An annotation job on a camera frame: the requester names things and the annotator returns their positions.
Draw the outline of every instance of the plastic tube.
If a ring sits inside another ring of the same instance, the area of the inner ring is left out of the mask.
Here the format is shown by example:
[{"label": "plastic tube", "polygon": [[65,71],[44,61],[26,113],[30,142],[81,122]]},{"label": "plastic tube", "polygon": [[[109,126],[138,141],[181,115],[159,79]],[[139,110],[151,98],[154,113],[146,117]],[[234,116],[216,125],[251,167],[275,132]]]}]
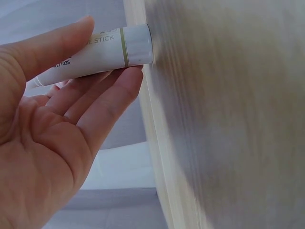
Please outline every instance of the plastic tube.
[{"label": "plastic tube", "polygon": [[27,82],[26,90],[105,71],[153,62],[147,24],[94,34],[76,55]]}]

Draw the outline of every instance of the wood grain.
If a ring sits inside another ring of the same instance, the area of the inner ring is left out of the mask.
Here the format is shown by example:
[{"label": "wood grain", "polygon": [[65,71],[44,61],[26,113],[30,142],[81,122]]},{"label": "wood grain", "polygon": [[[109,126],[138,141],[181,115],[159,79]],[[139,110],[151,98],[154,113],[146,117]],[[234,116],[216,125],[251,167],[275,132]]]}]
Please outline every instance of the wood grain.
[{"label": "wood grain", "polygon": [[125,0],[170,229],[305,228],[305,1]]}]

